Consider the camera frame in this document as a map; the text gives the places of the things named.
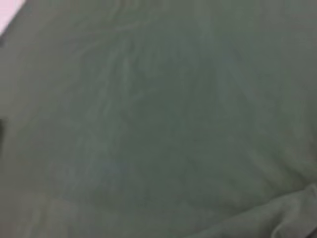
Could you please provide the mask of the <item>dark green t-shirt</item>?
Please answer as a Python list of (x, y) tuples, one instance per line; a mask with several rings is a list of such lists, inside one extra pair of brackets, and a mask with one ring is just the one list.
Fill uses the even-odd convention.
[(317, 0), (26, 0), (0, 238), (317, 238)]

